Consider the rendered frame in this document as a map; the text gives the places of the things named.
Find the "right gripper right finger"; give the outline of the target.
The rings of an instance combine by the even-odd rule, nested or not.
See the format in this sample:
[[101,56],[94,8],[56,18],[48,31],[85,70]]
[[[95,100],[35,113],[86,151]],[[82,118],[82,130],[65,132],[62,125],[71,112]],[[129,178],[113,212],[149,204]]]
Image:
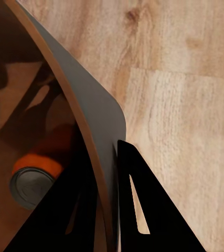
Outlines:
[[[132,177],[150,234],[138,231]],[[138,149],[118,140],[121,252],[206,252]]]

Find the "can of soda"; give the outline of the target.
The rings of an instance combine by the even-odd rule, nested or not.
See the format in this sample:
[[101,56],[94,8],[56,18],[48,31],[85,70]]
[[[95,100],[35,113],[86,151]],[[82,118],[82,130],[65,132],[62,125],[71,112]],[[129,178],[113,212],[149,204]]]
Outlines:
[[23,155],[9,180],[10,193],[18,205],[34,211],[84,144],[80,128],[64,124]]

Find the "trash can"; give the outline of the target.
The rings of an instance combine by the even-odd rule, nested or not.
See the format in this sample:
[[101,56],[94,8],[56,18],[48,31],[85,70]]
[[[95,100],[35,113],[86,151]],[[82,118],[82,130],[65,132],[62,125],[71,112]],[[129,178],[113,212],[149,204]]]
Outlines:
[[[98,186],[93,252],[118,252],[118,140],[126,140],[124,113],[17,0],[0,0],[0,252],[33,213],[10,193],[13,168],[64,124],[80,128]],[[79,198],[80,193],[66,234],[72,232]]]

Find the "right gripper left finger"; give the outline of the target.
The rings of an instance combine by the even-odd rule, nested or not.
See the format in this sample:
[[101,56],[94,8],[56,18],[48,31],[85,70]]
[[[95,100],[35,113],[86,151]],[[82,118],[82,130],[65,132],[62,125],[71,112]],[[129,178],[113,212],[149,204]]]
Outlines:
[[[72,232],[66,234],[79,193]],[[97,194],[84,144],[3,252],[93,252]]]

